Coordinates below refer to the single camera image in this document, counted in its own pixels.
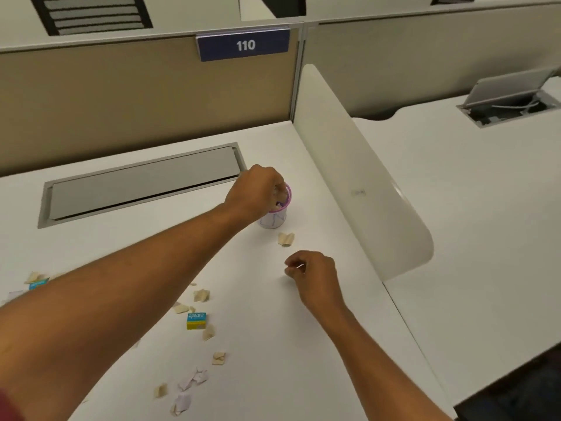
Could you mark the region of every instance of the desk surface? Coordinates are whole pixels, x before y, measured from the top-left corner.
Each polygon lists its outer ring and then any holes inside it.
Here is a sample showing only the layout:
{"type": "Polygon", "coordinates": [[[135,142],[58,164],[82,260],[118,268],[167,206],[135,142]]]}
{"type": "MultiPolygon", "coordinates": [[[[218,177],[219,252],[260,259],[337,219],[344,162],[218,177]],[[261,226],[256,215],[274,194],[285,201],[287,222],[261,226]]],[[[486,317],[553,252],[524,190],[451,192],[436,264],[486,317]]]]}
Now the desk surface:
{"type": "Polygon", "coordinates": [[[385,285],[452,404],[561,341],[561,111],[480,129],[463,100],[355,119],[432,233],[385,285]]]}
{"type": "Polygon", "coordinates": [[[0,179],[0,296],[24,288],[32,270],[64,272],[220,203],[231,183],[113,212],[37,229],[43,183],[237,141],[247,165],[273,165],[291,185],[293,200],[278,230],[251,225],[205,267],[193,290],[211,290],[196,303],[216,326],[203,342],[186,331],[186,315],[169,311],[109,369],[72,421],[153,420],[169,416],[173,396],[152,399],[153,388],[172,390],[196,366],[210,379],[193,391],[190,419],[365,419],[340,358],[283,274],[284,259],[299,249],[333,255],[344,296],[370,334],[404,371],[451,416],[453,408],[407,326],[354,237],[333,196],[290,122],[109,156],[0,179]],[[292,247],[277,245],[278,232],[294,232],[292,247]],[[226,351],[222,367],[212,354],[226,351]]]}

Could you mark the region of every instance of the paper cup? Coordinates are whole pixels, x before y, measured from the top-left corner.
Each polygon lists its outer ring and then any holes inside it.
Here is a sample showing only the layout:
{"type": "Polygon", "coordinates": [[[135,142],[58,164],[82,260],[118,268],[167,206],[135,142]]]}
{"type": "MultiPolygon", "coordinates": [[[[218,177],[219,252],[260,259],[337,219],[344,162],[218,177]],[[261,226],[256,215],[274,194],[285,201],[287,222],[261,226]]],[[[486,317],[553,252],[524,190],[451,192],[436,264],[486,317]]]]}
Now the paper cup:
{"type": "Polygon", "coordinates": [[[269,211],[265,216],[260,218],[257,221],[259,226],[264,227],[265,229],[276,229],[277,227],[282,226],[282,224],[286,220],[287,208],[290,205],[290,201],[292,200],[292,191],[289,185],[286,185],[286,191],[288,193],[288,199],[286,199],[286,203],[282,206],[282,208],[269,211]]]}

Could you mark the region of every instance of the forearm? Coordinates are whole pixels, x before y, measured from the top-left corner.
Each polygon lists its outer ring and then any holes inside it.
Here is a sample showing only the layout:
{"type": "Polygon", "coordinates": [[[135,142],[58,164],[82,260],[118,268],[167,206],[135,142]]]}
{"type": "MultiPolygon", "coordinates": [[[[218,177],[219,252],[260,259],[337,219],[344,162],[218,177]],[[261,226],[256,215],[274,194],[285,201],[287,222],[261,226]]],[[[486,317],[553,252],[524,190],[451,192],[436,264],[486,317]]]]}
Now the forearm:
{"type": "Polygon", "coordinates": [[[0,309],[0,388],[29,421],[66,419],[244,226],[220,205],[7,304],[0,309]],[[52,411],[30,396],[51,399],[52,411]]]}
{"type": "Polygon", "coordinates": [[[371,421],[450,421],[348,310],[322,322],[371,421]]]}

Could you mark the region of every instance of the hand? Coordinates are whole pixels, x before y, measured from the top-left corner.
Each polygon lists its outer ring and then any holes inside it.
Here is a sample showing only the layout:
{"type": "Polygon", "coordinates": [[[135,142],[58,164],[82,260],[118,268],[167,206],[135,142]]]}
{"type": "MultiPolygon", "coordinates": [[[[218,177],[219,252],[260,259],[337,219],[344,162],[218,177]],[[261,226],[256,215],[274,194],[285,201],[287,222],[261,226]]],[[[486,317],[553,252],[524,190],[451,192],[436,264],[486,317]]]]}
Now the hand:
{"type": "Polygon", "coordinates": [[[277,170],[254,165],[240,174],[224,204],[249,225],[272,210],[277,203],[277,193],[285,191],[284,179],[277,170]]]}
{"type": "Polygon", "coordinates": [[[335,261],[314,251],[298,251],[284,262],[284,273],[296,282],[300,299],[322,326],[333,315],[348,311],[337,278],[335,261]]]}

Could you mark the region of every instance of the beige partition panel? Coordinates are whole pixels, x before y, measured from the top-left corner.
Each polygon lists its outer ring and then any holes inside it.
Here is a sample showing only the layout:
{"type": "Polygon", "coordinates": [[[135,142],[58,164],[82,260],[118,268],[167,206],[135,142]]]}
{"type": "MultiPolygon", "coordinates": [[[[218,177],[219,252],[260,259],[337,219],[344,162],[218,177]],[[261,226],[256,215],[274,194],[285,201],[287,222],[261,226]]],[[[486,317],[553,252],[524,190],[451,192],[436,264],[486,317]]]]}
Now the beige partition panel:
{"type": "Polygon", "coordinates": [[[314,65],[302,70],[294,127],[382,281],[431,260],[429,230],[314,65]]]}
{"type": "Polygon", "coordinates": [[[353,116],[467,93],[479,78],[561,64],[561,4],[330,23],[317,66],[353,116]]]}
{"type": "Polygon", "coordinates": [[[287,120],[287,53],[200,62],[195,37],[0,54],[0,176],[287,120]]]}

